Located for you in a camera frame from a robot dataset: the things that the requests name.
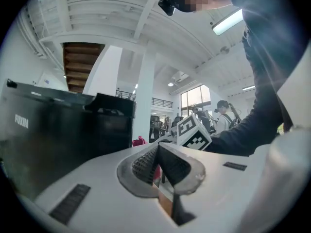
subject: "backpack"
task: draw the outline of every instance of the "backpack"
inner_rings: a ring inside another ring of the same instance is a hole
[[[229,129],[234,128],[241,122],[241,120],[238,118],[232,120],[226,113],[224,113],[223,116],[230,122]]]

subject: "white ceiling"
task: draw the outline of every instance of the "white ceiling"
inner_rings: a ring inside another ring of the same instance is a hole
[[[240,40],[244,22],[220,36],[212,24],[237,8],[227,6],[197,13],[176,11],[168,17],[158,0],[30,0],[22,27],[30,27],[35,51],[51,58],[62,71],[66,41],[86,41],[125,49],[119,69],[120,81],[135,85],[148,40],[158,48],[155,81],[167,85],[177,70],[190,75],[224,96],[238,96],[253,84],[251,67]],[[227,55],[220,49],[230,48]]]

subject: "white wall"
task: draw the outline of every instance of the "white wall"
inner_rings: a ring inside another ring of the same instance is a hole
[[[172,96],[172,102],[173,102],[173,119],[177,116],[181,116],[181,100],[180,100],[180,94],[176,94]]]
[[[170,90],[169,86],[166,84],[162,84],[157,82],[156,80],[154,81],[154,87],[153,87],[153,98],[156,99],[162,99],[166,101],[173,101],[173,97],[170,95]]]
[[[0,93],[6,79],[16,82],[39,83],[42,75],[49,88],[67,90],[62,74],[54,71],[48,59],[39,59],[28,46],[16,23],[13,23],[0,50]]]
[[[120,91],[130,92],[132,93],[135,90],[136,83],[129,83],[122,80],[117,81],[117,88],[120,89]]]
[[[83,93],[115,96],[122,48],[105,46],[87,79]]]
[[[251,112],[254,105],[255,97],[233,97],[228,99],[228,102],[232,103],[232,105],[236,108],[236,111],[240,114],[240,118],[244,119]]]

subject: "ceiling beam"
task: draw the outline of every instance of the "ceiling beam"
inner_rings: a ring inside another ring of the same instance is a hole
[[[220,64],[223,61],[228,60],[230,57],[232,57],[233,55],[240,53],[244,50],[243,48],[243,44],[240,42],[236,45],[234,45],[233,47],[230,48],[230,52],[226,55],[223,54],[219,54],[216,57],[210,59],[209,61],[203,63],[202,65],[200,65],[199,67],[197,67],[195,69],[195,72],[200,74],[203,70],[207,70],[212,68],[215,64]]]
[[[144,9],[143,4],[137,4],[138,1],[135,1],[133,3],[130,2],[124,2],[124,1],[119,1],[119,0],[69,0],[69,5],[78,5],[78,4],[95,4],[95,3],[107,3],[107,4],[118,4],[118,5],[125,5],[125,6],[131,6],[133,8],[137,8],[137,9]],[[160,12],[158,9],[156,8],[152,8],[150,13],[162,20],[164,20],[167,23],[172,24],[174,27],[176,27],[177,29],[179,29],[180,31],[184,32],[186,35],[188,35],[194,42],[196,42],[199,46],[202,47],[202,49],[209,53],[208,48],[195,36],[193,35],[190,31],[188,31],[187,29],[185,29],[182,25],[178,24],[175,20],[173,20],[172,18],[168,17],[167,15],[164,14],[164,12]]]
[[[120,48],[125,48],[134,52],[144,53],[146,46],[131,42],[130,40],[115,38],[108,35],[100,35],[92,31],[76,30],[70,33],[58,33],[53,36],[45,37],[39,40],[39,42],[55,41],[58,44],[64,42],[89,42],[105,45],[112,45]]]
[[[231,90],[234,90],[234,88],[238,88],[239,90],[242,90],[244,87],[254,85],[254,76],[245,77],[239,80],[235,80],[232,83],[225,84],[219,87],[220,91],[227,91],[226,93],[229,93]]]
[[[56,0],[60,24],[64,32],[72,30],[67,0]]]
[[[158,45],[157,53],[160,55],[160,59],[162,62],[169,64],[170,66],[176,68],[179,71],[187,73],[190,77],[206,85],[208,88],[213,90],[219,96],[224,98],[226,97],[226,95],[218,89],[218,86],[215,83],[216,81],[213,80],[212,77],[206,75],[202,76],[196,73],[194,68],[190,68],[187,64],[185,64],[185,61],[183,60],[182,56],[177,56],[176,53],[172,52],[169,48],[163,45],[162,46]]]
[[[155,71],[155,79],[157,78],[157,76],[159,76],[159,74],[165,69],[167,68],[168,65],[163,64],[157,71]]]
[[[141,31],[147,21],[147,18],[155,4],[156,0],[148,0],[141,15],[140,15],[140,18],[139,18],[139,21],[138,21],[138,24],[137,24],[137,27],[136,27],[136,30],[135,30],[135,34],[134,34],[134,40],[138,40],[139,39],[139,36],[141,34]]]

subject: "white pillar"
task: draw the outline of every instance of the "white pillar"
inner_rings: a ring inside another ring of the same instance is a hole
[[[83,94],[116,95],[121,54],[122,48],[105,46],[89,74]]]
[[[136,91],[136,116],[133,125],[133,140],[142,136],[149,142],[149,128],[151,115],[151,99],[154,87],[154,75],[156,65],[156,47],[148,42],[146,52],[142,59],[138,89]]]

